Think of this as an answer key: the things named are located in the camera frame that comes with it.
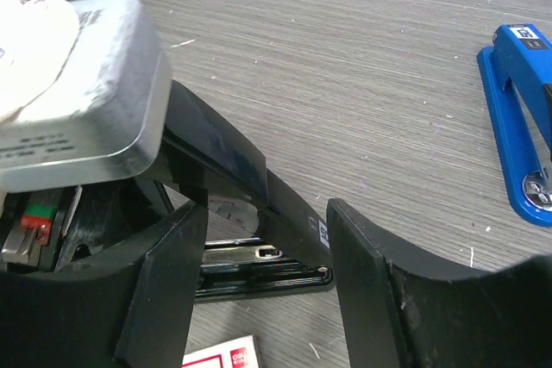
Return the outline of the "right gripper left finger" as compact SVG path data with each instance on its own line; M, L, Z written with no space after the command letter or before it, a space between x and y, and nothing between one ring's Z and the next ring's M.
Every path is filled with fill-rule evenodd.
M62 271L3 273L2 366L181 366L207 224L187 203Z

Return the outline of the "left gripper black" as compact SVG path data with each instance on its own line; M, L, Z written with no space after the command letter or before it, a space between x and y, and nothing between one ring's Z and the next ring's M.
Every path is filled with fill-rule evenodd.
M1 216L1 270L60 271L172 212L165 187L142 178L11 194Z

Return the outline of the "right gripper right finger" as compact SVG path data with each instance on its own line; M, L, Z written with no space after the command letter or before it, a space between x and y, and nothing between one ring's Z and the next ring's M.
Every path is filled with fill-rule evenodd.
M550 366L550 256L482 271L338 198L328 202L327 225L353 367Z

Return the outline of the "red white staple box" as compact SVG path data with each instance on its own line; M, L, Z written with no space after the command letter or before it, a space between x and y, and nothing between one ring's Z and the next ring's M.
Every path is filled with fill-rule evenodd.
M260 368L253 335L209 346L183 357L183 368Z

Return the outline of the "black stapler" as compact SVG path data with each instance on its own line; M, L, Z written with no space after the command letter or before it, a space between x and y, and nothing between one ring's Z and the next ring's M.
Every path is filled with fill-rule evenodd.
M264 154L228 120L173 81L159 154L141 178L166 209L172 188L248 232L206 244L199 303L332 290L326 223L267 167Z

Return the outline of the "blue stapler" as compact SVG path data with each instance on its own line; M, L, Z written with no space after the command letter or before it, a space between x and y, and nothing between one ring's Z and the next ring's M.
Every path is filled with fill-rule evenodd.
M522 107L551 145L551 42L529 23L497 27L477 54L507 196L526 221L551 226L551 179Z

